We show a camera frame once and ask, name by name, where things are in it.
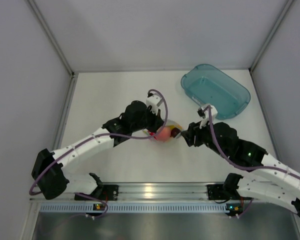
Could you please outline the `clear zip top bag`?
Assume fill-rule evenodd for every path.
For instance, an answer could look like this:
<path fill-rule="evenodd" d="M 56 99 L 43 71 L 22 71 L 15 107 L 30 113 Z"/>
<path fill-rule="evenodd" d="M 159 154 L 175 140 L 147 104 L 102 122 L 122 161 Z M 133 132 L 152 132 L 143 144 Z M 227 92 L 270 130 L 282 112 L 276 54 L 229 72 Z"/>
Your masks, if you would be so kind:
<path fill-rule="evenodd" d="M 183 131 L 183 127 L 171 119 L 167 120 L 165 127 L 163 127 L 163 130 L 159 134 L 157 134 L 157 132 L 151 132 L 147 129 L 142 130 L 146 137 L 150 137 L 150 141 L 160 144 L 174 142 L 181 137 L 181 132 Z"/>

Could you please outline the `pink fake peach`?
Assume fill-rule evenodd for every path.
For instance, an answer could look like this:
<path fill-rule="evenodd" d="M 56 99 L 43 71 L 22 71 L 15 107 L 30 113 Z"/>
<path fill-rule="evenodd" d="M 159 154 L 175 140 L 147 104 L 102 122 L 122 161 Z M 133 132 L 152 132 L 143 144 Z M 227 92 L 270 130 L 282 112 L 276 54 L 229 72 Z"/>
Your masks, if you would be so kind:
<path fill-rule="evenodd" d="M 168 141 L 171 138 L 171 128 L 169 126 L 161 127 L 155 138 L 161 142 Z"/>

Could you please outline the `dark red fake fig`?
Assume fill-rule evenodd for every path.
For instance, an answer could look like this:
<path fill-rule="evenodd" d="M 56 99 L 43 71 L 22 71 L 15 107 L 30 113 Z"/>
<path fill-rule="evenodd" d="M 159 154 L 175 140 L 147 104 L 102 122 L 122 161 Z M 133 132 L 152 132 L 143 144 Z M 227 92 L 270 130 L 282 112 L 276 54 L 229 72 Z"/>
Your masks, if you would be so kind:
<path fill-rule="evenodd" d="M 174 138 L 174 139 L 177 139 L 177 138 L 180 137 L 182 131 L 183 131 L 182 128 L 174 127 L 170 131 L 170 137 Z"/>

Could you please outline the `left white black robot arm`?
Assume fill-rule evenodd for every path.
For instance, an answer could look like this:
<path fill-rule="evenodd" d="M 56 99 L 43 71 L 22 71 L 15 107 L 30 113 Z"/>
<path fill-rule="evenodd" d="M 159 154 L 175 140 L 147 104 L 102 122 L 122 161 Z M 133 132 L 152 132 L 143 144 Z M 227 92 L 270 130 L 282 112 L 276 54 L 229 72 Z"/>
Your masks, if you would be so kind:
<path fill-rule="evenodd" d="M 41 150 L 31 172 L 34 185 L 46 200 L 64 193 L 80 193 L 92 200 L 99 199 L 103 194 L 100 178 L 94 173 L 74 174 L 73 170 L 94 155 L 134 139 L 135 132 L 157 132 L 167 122 L 161 118 L 159 107 L 162 103 L 164 100 L 155 95 L 149 96 L 146 102 L 132 101 L 120 116 L 76 143 L 53 151 Z"/>

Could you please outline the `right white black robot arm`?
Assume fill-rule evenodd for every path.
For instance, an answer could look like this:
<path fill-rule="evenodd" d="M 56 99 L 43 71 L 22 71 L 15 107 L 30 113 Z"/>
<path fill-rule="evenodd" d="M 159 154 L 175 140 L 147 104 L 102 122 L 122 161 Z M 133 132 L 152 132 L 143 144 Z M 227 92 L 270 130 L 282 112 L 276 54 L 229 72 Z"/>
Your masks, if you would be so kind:
<path fill-rule="evenodd" d="M 234 168 L 249 176 L 230 173 L 223 192 L 236 197 L 259 199 L 281 206 L 300 218 L 300 173 L 283 164 L 259 145 L 240 139 L 237 131 L 224 122 L 192 122 L 181 136 L 189 147 L 205 145 Z"/>

